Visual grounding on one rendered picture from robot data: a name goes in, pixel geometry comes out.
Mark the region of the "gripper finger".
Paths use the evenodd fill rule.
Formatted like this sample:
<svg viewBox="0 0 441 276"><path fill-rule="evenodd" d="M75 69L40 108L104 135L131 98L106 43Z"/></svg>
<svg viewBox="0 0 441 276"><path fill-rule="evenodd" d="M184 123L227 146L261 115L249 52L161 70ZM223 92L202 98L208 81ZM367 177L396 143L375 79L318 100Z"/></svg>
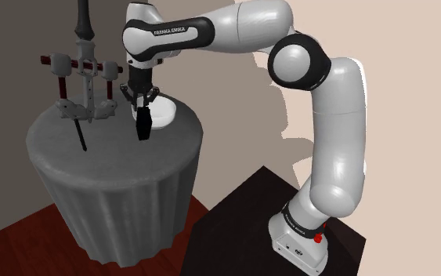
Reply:
<svg viewBox="0 0 441 276"><path fill-rule="evenodd" d="M156 86L153 86L148 93L143 94L143 107L148 107L150 103L152 103L155 98L158 96L160 89Z"/></svg>
<svg viewBox="0 0 441 276"><path fill-rule="evenodd" d="M132 105L133 110L137 110L139 105L137 100L141 94L141 88L132 87L130 88L127 84L120 84L120 90L124 98Z"/></svg>

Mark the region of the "thin black stick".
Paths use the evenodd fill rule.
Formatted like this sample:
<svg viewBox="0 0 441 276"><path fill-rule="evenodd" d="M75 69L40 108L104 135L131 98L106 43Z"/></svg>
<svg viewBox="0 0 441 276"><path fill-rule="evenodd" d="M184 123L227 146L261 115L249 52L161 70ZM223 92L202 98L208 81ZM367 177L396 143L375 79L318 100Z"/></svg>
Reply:
<svg viewBox="0 0 441 276"><path fill-rule="evenodd" d="M76 128L77 133L78 133L78 138L79 138L79 141L81 143L81 148L82 148L83 151L87 151L88 148L87 148L87 145L85 143L85 138L84 138L83 132L81 130L81 125L80 125L80 122L79 122L78 119L74 119L74 125L75 125L75 128Z"/></svg>

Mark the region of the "round table with grey cloth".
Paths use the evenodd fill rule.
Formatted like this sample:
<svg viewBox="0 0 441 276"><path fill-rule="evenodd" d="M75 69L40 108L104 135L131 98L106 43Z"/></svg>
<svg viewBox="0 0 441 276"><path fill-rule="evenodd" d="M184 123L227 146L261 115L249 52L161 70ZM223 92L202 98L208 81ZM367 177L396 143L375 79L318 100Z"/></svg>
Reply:
<svg viewBox="0 0 441 276"><path fill-rule="evenodd" d="M190 107L175 105L173 122L142 141L131 105L118 96L114 116L80 124L87 151L56 107L28 129L29 158L91 260L132 267L184 229L203 129Z"/></svg>

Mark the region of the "grey and red metal ornament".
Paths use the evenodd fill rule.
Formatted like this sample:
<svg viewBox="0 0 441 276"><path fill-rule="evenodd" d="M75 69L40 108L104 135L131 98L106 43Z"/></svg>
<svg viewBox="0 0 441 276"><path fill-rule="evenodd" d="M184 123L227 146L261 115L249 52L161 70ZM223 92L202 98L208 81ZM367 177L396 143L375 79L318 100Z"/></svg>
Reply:
<svg viewBox="0 0 441 276"><path fill-rule="evenodd" d="M50 66L50 71L58 78L60 98L56 107L61 118L69 118L78 124L81 121L91 123L94 120L107 119L115 115L117 102L113 97L113 81L123 72L123 68L114 61L98 62L95 57L95 33L89 15L89 0L77 0L78 19L74 33L77 35L78 54L71 58L67 54L52 53L41 56L40 61ZM67 98L66 78L72 73L79 74L83 80L83 103L74 103ZM107 82L107 97L96 105L93 79L101 76Z"/></svg>

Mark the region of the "black robot stand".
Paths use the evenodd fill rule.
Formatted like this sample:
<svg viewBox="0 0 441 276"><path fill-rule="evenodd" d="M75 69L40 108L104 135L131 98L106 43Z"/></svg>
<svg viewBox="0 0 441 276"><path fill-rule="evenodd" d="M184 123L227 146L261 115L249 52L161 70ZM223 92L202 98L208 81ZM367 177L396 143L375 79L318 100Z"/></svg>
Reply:
<svg viewBox="0 0 441 276"><path fill-rule="evenodd" d="M180 276L308 276L273 248L268 230L295 193L261 167L193 225Z"/></svg>

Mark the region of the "white bowl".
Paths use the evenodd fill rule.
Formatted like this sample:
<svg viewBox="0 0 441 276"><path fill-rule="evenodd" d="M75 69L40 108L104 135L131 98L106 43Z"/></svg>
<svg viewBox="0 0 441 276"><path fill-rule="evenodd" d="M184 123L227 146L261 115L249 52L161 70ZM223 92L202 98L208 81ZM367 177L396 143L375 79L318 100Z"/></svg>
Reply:
<svg viewBox="0 0 441 276"><path fill-rule="evenodd" d="M139 96L137 100L139 107L143 106L143 97ZM176 105L165 96L157 96L148 106L152 118L152 130L163 129L170 125L175 119ZM132 109L132 117L136 119L136 110Z"/></svg>

